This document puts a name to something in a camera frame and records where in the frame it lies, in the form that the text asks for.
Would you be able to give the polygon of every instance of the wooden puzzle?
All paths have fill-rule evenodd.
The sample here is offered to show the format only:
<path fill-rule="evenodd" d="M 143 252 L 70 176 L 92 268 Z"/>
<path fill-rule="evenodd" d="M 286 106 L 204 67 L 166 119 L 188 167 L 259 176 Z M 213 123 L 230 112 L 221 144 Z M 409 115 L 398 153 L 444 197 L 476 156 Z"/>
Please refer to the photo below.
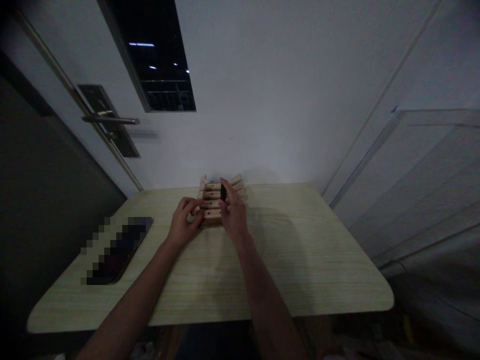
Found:
<path fill-rule="evenodd" d="M 238 196 L 242 197 L 245 194 L 244 184 L 242 183 L 242 176 L 240 174 L 232 177 L 228 183 L 233 186 Z M 205 209 L 205 216 L 200 226 L 220 225 L 222 223 L 222 214 L 219 206 L 221 187 L 222 184 L 220 182 L 207 183 L 207 175 L 201 177 L 196 198 L 203 199 L 205 204 L 197 206 L 194 210 L 194 215 L 197 215 L 200 209 Z"/>

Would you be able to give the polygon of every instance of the forearm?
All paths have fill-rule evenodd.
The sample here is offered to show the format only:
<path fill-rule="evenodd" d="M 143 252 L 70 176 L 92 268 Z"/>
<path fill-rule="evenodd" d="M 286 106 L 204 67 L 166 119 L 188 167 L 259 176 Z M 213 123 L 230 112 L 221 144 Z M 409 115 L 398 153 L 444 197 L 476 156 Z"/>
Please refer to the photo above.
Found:
<path fill-rule="evenodd" d="M 245 279 L 253 329 L 264 359 L 306 359 L 307 353 L 290 312 L 247 235 L 235 247 Z"/>
<path fill-rule="evenodd" d="M 181 247 L 165 240 L 77 359 L 126 359 L 147 326 Z"/>

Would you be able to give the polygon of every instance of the right hand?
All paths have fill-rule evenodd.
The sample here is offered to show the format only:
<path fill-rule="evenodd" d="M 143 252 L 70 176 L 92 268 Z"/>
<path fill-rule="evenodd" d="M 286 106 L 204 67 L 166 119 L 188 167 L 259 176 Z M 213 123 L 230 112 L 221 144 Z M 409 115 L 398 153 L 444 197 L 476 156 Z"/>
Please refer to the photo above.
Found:
<path fill-rule="evenodd" d="M 218 201 L 221 209 L 221 223 L 233 244 L 237 246 L 245 239 L 251 238 L 247 227 L 247 207 L 227 180 L 221 177 L 220 182 L 225 187 L 229 198 L 229 203 L 223 200 Z"/>

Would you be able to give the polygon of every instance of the wooden table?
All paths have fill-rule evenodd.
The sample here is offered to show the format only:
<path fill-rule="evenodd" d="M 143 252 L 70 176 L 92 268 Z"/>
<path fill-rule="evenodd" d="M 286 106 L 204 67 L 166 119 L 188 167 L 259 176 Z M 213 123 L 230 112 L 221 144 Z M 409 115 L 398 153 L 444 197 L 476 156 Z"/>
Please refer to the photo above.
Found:
<path fill-rule="evenodd" d="M 246 186 L 248 227 L 292 316 L 382 311 L 392 291 L 320 195 L 307 184 Z M 198 189 L 147 190 L 115 217 L 153 217 L 153 225 L 115 285 L 81 285 L 81 255 L 36 304 L 31 333 L 96 329 L 167 236 L 183 196 Z M 202 229 L 180 255 L 149 325 L 249 319 L 240 263 L 223 227 Z"/>

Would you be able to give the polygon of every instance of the finger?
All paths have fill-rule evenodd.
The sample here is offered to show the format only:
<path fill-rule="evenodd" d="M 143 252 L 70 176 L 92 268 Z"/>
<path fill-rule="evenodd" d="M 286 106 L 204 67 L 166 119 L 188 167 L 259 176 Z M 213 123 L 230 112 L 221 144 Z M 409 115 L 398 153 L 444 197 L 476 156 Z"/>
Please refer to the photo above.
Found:
<path fill-rule="evenodd" d="M 176 211 L 181 212 L 185 208 L 185 206 L 187 206 L 187 204 L 192 200 L 195 200 L 195 199 L 193 197 L 186 197 L 186 196 L 182 197 L 180 202 L 178 203 L 178 206 L 176 207 Z"/>
<path fill-rule="evenodd" d="M 230 198 L 230 202 L 232 204 L 236 204 L 237 201 L 239 200 L 239 197 L 238 197 L 237 193 L 235 192 L 234 188 L 232 187 L 232 185 L 230 185 L 230 183 L 227 180 L 225 180 L 223 177 L 220 178 L 220 182 L 225 187 L 226 193 L 228 194 L 228 197 Z"/>
<path fill-rule="evenodd" d="M 205 210 L 200 210 L 198 212 L 198 214 L 195 216 L 195 219 L 191 222 L 191 227 L 196 229 L 200 226 L 200 223 L 202 222 L 202 220 L 204 219 L 204 215 L 205 215 Z"/>
<path fill-rule="evenodd" d="M 189 212 L 191 212 L 193 209 L 195 209 L 197 206 L 200 204 L 203 204 L 205 201 L 203 199 L 193 199 L 193 201 L 190 201 L 181 211 L 181 213 L 185 216 L 185 219 L 187 219 L 187 216 L 189 215 Z"/>
<path fill-rule="evenodd" d="M 218 200 L 218 205 L 220 205 L 221 219 L 223 222 L 223 220 L 227 219 L 227 217 L 229 216 L 229 207 L 227 203 L 225 203 L 225 201 L 221 199 Z"/>

